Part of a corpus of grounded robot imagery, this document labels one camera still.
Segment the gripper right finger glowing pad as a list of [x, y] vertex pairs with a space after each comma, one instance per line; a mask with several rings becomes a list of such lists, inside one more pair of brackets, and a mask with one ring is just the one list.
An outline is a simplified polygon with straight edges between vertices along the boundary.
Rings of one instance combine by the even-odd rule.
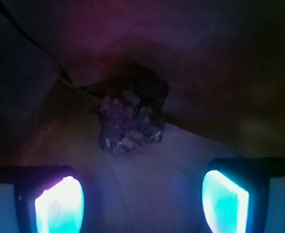
[[217, 158], [202, 181], [213, 233], [285, 233], [285, 158]]

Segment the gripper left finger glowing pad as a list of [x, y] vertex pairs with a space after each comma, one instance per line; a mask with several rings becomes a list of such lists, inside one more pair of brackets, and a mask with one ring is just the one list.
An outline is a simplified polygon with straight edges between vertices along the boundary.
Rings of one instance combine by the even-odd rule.
[[72, 167], [0, 166], [0, 233], [78, 233], [83, 218]]

